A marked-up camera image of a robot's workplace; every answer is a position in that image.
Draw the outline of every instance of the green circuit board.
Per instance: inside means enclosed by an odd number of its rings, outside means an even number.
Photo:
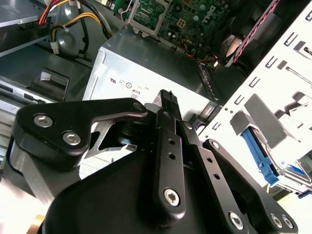
[[[165,6],[156,0],[139,0],[139,3],[133,20],[155,30],[159,16],[165,11]]]
[[[164,5],[157,0],[138,1],[133,20],[155,30],[159,16],[165,11]],[[115,0],[113,11],[118,14],[120,9],[127,8],[129,2],[130,0]],[[229,10],[225,0],[173,0],[157,37],[183,49],[184,41],[189,53],[204,59],[210,52],[210,40],[226,20]],[[127,12],[124,16],[127,19],[129,15],[130,12]]]
[[[157,36],[181,48],[185,40],[188,51],[204,59],[213,33],[228,12],[229,6],[220,0],[174,0]]]

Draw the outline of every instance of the yellow wire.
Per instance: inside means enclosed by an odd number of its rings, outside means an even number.
[[[80,15],[78,15],[77,17],[73,18],[71,21],[69,21],[68,23],[65,24],[65,27],[68,25],[68,24],[71,24],[73,22],[75,22],[76,20],[80,19],[80,18],[83,18],[83,17],[92,17],[96,22],[98,22],[100,25],[101,25],[101,22],[99,21],[98,17],[91,13],[91,12],[85,12],[85,13],[82,13]]]
[[[77,21],[78,19],[80,18],[86,18],[86,17],[91,17],[93,18],[96,22],[98,22],[100,25],[101,25],[101,22],[99,21],[98,17],[94,14],[94,13],[91,13],[91,12],[85,12],[85,13],[82,13],[80,15],[78,15],[77,17],[73,18],[71,21],[67,22],[66,24],[64,25],[61,25],[61,27],[66,27],[67,25]],[[53,29],[53,32],[52,32],[52,41],[56,41],[56,31],[57,31],[57,28]]]
[[[55,4],[55,7],[56,7],[56,6],[59,6],[59,5],[62,5],[63,3],[66,3],[67,1],[69,1],[69,0],[61,1],[61,2],[59,2],[58,4]]]

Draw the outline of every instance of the screw head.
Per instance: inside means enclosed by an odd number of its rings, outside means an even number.
[[[166,112],[166,111],[164,112],[164,116],[167,117],[167,118],[171,118],[170,114],[168,112]]]
[[[287,224],[287,226],[291,229],[293,229],[293,223],[285,216],[282,216],[283,217],[283,220],[284,222]]]
[[[81,142],[81,139],[78,134],[73,132],[66,132],[63,135],[63,140],[69,145],[78,145]]]
[[[41,128],[48,128],[52,126],[53,120],[48,116],[38,115],[34,117],[34,123]]]
[[[184,125],[190,130],[193,129],[193,127],[188,122],[184,122]]]
[[[142,110],[143,110],[143,107],[142,107],[140,104],[138,104],[138,103],[133,103],[133,106],[134,106],[136,109],[138,109],[139,111],[142,111]]]
[[[232,224],[239,230],[243,230],[244,224],[243,221],[240,219],[240,217],[235,214],[234,212],[229,213],[229,218]]]
[[[273,219],[273,221],[276,224],[276,226],[278,226],[279,228],[283,227],[283,224],[281,223],[281,221],[275,215],[271,214],[271,218]]]
[[[180,202],[179,195],[172,189],[166,189],[164,191],[164,196],[169,204],[172,206],[177,206]]]
[[[216,148],[216,149],[220,149],[220,146],[216,143],[216,142],[212,142],[212,145]]]

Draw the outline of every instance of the red cable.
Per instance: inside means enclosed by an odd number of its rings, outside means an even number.
[[[47,16],[47,15],[49,14],[48,11],[50,11],[50,9],[52,8],[52,6],[53,6],[54,4],[56,4],[58,1],[60,1],[60,0],[52,0],[52,1],[50,2],[50,4],[47,5],[46,9],[44,10],[43,14],[42,14],[41,17],[40,17],[39,24],[44,24],[44,23],[46,23],[47,18],[44,20],[44,22],[43,22],[43,19],[45,18],[45,16]]]
[[[250,39],[252,38],[252,36],[256,33],[256,31],[258,30],[258,28],[260,27],[261,24],[263,24],[263,22],[266,20],[266,18],[268,17],[269,13],[271,13],[277,6],[277,4],[279,3],[280,0],[276,0],[273,4],[273,6],[269,9],[269,11],[263,16],[263,18],[260,20],[259,24],[254,28],[254,30],[252,31],[252,33],[249,35],[249,37],[247,38],[245,44],[241,47],[239,53],[236,55],[236,57],[234,58],[234,62],[235,63],[238,59],[239,56],[242,55],[243,51],[245,50],[246,46],[249,44]]]

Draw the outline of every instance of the motherboard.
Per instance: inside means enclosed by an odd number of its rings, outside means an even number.
[[[124,12],[128,21],[145,36],[180,48],[194,58],[207,59],[209,42],[225,22],[230,7],[225,0],[115,0],[110,8]]]
[[[174,0],[158,37],[204,59],[213,33],[224,22],[229,6],[219,0]]]

